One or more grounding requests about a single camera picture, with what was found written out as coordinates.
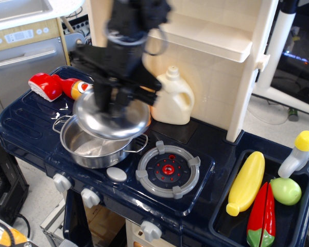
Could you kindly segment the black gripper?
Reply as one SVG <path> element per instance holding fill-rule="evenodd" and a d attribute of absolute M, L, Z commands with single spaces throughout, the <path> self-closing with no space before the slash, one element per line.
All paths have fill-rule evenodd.
<path fill-rule="evenodd" d="M 162 87 L 142 62 L 141 46 L 107 47 L 78 45 L 72 51 L 75 66 L 94 80 L 94 97 L 98 110 L 122 116 L 130 101 L 137 99 L 153 105 Z"/>

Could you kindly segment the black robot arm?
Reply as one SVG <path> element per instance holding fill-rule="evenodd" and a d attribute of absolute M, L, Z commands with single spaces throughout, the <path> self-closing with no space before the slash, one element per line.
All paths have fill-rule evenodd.
<path fill-rule="evenodd" d="M 121 117 L 133 100 L 153 105 L 162 84 L 142 62 L 152 29 L 167 22 L 167 1 L 114 1 L 104 31 L 106 47 L 80 45 L 73 51 L 78 69 L 94 80 L 95 109 Z"/>

